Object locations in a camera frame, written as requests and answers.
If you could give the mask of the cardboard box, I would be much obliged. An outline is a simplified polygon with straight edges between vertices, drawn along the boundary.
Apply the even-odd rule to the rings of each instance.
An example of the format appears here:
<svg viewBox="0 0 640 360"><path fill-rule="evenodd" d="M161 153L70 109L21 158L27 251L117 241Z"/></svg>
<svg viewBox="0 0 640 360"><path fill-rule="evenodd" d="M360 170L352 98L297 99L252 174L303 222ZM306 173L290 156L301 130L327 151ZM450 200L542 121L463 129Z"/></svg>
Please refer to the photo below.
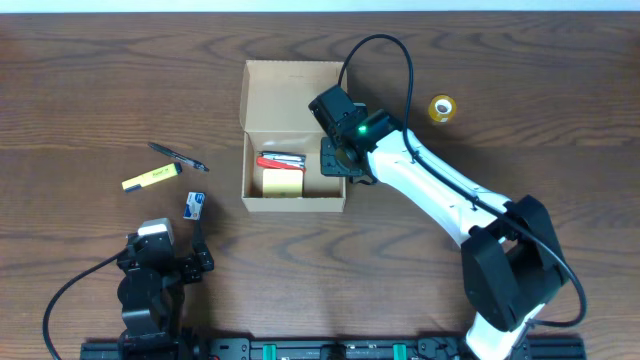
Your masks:
<svg viewBox="0 0 640 360"><path fill-rule="evenodd" d="M335 85L342 64L330 61L248 60L243 73L239 122L244 131L241 199L250 212L341 212L346 184L321 174L324 130L308 109L320 93ZM262 152L306 157L302 194L265 197Z"/></svg>

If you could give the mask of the yellow sticky note pad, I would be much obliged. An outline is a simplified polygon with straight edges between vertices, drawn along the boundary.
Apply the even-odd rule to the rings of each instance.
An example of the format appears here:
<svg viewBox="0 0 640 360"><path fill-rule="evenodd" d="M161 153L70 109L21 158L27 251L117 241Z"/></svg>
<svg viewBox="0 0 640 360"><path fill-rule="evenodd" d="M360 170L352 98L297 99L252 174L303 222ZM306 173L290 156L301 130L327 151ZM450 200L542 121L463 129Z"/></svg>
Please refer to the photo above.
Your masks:
<svg viewBox="0 0 640 360"><path fill-rule="evenodd" d="M264 169L262 196L265 198L300 198L303 196L302 170Z"/></svg>

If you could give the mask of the yellow tape roll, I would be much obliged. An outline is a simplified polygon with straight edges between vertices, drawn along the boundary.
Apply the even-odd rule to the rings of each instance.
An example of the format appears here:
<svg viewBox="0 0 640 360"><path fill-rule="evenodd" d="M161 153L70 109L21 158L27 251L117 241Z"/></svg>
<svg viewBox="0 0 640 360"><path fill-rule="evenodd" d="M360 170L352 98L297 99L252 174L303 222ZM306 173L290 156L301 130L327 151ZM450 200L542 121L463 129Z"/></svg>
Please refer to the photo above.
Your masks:
<svg viewBox="0 0 640 360"><path fill-rule="evenodd" d="M453 98L448 95L437 95L429 104L428 114L437 123L447 123L457 111L457 105Z"/></svg>

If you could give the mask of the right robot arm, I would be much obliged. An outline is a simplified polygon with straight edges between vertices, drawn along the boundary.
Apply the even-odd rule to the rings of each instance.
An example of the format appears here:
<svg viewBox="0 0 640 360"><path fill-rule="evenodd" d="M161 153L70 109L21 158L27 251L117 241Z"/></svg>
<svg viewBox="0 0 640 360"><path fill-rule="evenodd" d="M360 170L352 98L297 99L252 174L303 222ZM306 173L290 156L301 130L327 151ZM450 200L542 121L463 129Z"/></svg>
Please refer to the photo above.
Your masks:
<svg viewBox="0 0 640 360"><path fill-rule="evenodd" d="M465 342L478 359L505 359L527 322L568 281L549 213L537 199L489 191L426 149L383 110L373 114L338 85L309 104L337 161L408 197L461 250L464 289L476 311Z"/></svg>

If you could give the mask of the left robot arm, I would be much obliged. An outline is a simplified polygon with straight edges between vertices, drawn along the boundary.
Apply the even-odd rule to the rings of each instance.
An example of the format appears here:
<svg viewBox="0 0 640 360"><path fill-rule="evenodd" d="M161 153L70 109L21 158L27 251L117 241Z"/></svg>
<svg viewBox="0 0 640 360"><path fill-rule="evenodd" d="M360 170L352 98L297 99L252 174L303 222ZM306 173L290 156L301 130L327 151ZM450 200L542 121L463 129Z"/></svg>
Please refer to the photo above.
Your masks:
<svg viewBox="0 0 640 360"><path fill-rule="evenodd" d="M189 359L204 353L198 336L181 327L184 287L214 269L198 220L191 247L188 255L176 255L167 218L146 221L127 236L117 257L125 274L117 290L126 326L119 341L123 359Z"/></svg>

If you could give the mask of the blue white staples box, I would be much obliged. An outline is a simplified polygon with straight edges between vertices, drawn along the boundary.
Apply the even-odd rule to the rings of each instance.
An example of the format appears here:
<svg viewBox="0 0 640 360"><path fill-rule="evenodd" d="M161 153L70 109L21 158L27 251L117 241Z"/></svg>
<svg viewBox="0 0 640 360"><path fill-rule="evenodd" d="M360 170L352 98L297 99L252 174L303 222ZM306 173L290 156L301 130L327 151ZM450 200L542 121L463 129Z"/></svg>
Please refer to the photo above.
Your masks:
<svg viewBox="0 0 640 360"><path fill-rule="evenodd" d="M206 200L206 194L202 192L189 192L183 212L183 218L198 221L201 218L202 210Z"/></svg>

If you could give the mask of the yellow highlighter marker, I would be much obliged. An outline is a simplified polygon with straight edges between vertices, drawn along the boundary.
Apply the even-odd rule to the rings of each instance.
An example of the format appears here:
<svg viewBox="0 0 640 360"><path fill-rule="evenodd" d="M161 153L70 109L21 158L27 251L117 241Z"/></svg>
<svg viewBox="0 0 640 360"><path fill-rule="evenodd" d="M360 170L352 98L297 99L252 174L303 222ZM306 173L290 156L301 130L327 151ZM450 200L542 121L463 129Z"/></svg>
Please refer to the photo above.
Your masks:
<svg viewBox="0 0 640 360"><path fill-rule="evenodd" d="M126 193L129 193L178 176L181 173L182 167L179 163L170 163L166 166L151 170L135 178L124 181L122 183L122 188Z"/></svg>

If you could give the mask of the black ballpoint pen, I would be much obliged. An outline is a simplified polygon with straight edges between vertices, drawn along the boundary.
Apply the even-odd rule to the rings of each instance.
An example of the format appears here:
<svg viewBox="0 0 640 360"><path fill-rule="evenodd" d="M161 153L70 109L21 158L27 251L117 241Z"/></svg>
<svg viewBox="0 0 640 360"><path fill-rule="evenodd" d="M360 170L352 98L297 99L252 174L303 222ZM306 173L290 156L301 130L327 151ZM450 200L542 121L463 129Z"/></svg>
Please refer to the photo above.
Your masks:
<svg viewBox="0 0 640 360"><path fill-rule="evenodd" d="M149 142L148 146L151 149L153 149L153 150L155 150L155 151L157 151L157 152L159 152L159 153L161 153L161 154L163 154L165 156L168 156L170 158L173 158L173 159L176 159L176 160L178 160L180 162L183 162L183 163L193 167L194 169L200 170L202 172L209 172L209 168L206 165L204 165L202 162L197 161L197 160L192 159L192 158L189 158L189 157L186 157L186 156L184 156L184 155L182 155L182 154L180 154L180 153L178 153L176 151L173 151L173 150L171 150L171 149L169 149L169 148L167 148L165 146L162 146L160 144L153 143L153 142Z"/></svg>

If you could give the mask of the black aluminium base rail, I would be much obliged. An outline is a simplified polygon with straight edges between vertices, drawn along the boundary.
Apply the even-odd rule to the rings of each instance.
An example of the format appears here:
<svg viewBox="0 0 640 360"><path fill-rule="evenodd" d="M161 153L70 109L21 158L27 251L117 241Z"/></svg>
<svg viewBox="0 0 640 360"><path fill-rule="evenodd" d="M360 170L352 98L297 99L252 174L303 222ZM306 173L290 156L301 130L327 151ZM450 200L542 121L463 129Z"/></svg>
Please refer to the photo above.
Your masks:
<svg viewBox="0 0 640 360"><path fill-rule="evenodd" d="M136 349L131 341L88 342L82 359L454 360L475 356L457 336L395 340L270 340L214 338L207 343Z"/></svg>

